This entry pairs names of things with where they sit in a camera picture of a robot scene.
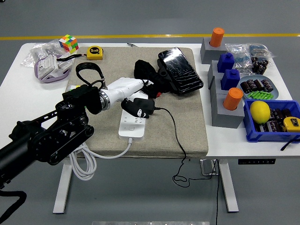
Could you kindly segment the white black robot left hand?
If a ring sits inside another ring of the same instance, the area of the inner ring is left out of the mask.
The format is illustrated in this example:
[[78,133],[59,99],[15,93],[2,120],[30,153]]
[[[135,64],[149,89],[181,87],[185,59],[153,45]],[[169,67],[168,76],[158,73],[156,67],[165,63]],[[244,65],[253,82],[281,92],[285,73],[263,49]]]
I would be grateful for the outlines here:
[[99,91],[102,110],[110,109],[116,102],[121,102],[121,108],[132,116],[148,119],[149,115],[128,100],[128,97],[141,90],[144,86],[154,83],[150,80],[121,77]]

